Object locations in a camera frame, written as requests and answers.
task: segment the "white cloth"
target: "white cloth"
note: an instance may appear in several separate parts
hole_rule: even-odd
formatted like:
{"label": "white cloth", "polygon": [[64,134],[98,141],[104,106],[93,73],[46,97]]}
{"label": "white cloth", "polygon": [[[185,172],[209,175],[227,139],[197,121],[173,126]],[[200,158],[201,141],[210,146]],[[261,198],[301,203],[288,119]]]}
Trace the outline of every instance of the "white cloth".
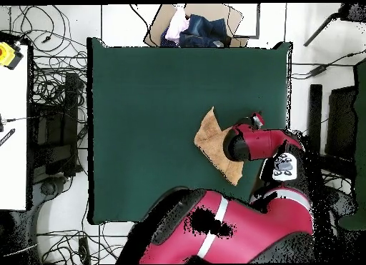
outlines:
{"label": "white cloth", "polygon": [[186,12],[182,6],[177,7],[172,20],[170,21],[167,34],[165,35],[166,40],[174,41],[179,44],[179,35],[182,31],[188,29],[189,19],[186,19]]}

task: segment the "blue fabric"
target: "blue fabric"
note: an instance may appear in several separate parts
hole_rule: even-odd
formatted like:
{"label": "blue fabric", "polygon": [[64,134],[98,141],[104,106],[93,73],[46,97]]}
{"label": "blue fabric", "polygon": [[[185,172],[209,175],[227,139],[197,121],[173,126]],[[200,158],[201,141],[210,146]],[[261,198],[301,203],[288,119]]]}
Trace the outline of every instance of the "blue fabric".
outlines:
{"label": "blue fabric", "polygon": [[181,47],[217,47],[214,41],[224,43],[227,38],[224,19],[208,21],[202,16],[192,14],[188,29],[179,35]]}
{"label": "blue fabric", "polygon": [[167,27],[165,29],[165,31],[163,31],[163,34],[160,38],[160,47],[178,47],[177,44],[174,41],[165,39],[165,35],[167,35],[168,28],[169,27]]}

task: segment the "white table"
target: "white table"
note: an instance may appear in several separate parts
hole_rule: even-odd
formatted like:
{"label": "white table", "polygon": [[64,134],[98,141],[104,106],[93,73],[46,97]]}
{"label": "white table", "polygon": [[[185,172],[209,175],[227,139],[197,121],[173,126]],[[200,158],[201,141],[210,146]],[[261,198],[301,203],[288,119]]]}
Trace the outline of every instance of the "white table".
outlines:
{"label": "white table", "polygon": [[[0,114],[2,119],[26,117],[27,46],[24,58],[14,70],[0,66]],[[0,209],[26,209],[26,119],[4,125],[2,139],[11,129],[15,133],[0,146]]]}

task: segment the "floor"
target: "floor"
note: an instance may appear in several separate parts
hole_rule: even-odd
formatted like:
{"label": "floor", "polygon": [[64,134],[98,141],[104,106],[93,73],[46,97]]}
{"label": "floor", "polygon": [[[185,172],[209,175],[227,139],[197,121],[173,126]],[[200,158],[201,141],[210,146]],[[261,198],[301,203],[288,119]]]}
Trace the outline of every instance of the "floor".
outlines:
{"label": "floor", "polygon": [[[362,51],[366,48],[366,25],[343,21],[332,22],[308,47],[303,44],[319,25],[332,13],[336,12],[340,4],[261,4],[259,38],[250,39],[248,47],[272,48],[280,41],[291,41],[294,44],[292,52],[292,73],[306,74],[318,64],[326,64],[348,53]],[[54,32],[62,35],[63,25],[58,11],[52,6],[42,7],[54,20]],[[80,44],[85,44],[89,36],[101,38],[107,46],[146,46],[142,41],[146,34],[146,27],[128,5],[108,6],[57,6],[69,18],[71,38]],[[151,24],[159,5],[139,5],[138,12]],[[19,7],[9,8],[0,6],[0,30],[9,29],[9,22],[14,22],[14,31],[21,26]],[[29,12],[29,18],[34,28],[51,30],[51,22],[43,12],[34,9]],[[253,30],[255,25],[246,19],[248,27]],[[52,49],[59,39],[52,38],[42,46],[42,49]],[[77,51],[85,51],[85,47],[75,44],[75,49],[69,47],[63,52],[51,52],[58,56],[76,55]],[[34,55],[44,56],[37,50]],[[307,129],[307,101],[310,84],[323,85],[322,120],[328,115],[328,97],[331,90],[354,84],[352,66],[365,58],[360,54],[350,58],[344,58],[331,66],[328,70],[306,80],[292,80],[290,128],[304,131]],[[37,57],[37,61],[48,63],[48,58]],[[327,123],[322,124],[322,150],[326,141]],[[87,146],[85,139],[80,147]],[[87,150],[79,150],[81,165],[87,173]],[[85,173],[80,173],[74,178],[72,187],[52,201],[48,201],[42,208],[38,221],[38,233],[57,233],[39,236],[39,252],[43,254],[67,234],[69,238],[75,233],[72,230],[81,229],[81,220],[86,210],[88,180]],[[90,238],[89,248],[91,254],[99,257],[100,264],[113,264],[115,259],[110,256],[104,247],[99,248],[99,242],[103,245],[114,246],[114,254],[119,255],[121,248],[126,242],[126,235],[132,227],[132,223],[114,222],[103,226],[89,225],[84,220],[84,230]],[[71,244],[77,250],[77,240],[72,238]],[[50,261],[60,260],[58,253],[49,255]]]}

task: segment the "tripod leg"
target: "tripod leg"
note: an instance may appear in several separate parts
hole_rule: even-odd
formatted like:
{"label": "tripod leg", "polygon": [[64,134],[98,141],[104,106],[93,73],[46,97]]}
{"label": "tripod leg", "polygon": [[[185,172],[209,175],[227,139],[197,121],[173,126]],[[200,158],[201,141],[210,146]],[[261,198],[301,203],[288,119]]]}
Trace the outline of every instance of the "tripod leg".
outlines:
{"label": "tripod leg", "polygon": [[315,33],[305,42],[304,46],[308,46],[316,37],[320,34],[320,32],[332,21],[335,19],[338,19],[340,17],[339,13],[334,13],[330,15],[328,18],[325,19],[325,21],[322,23],[322,25],[319,27],[318,30],[315,31]]}

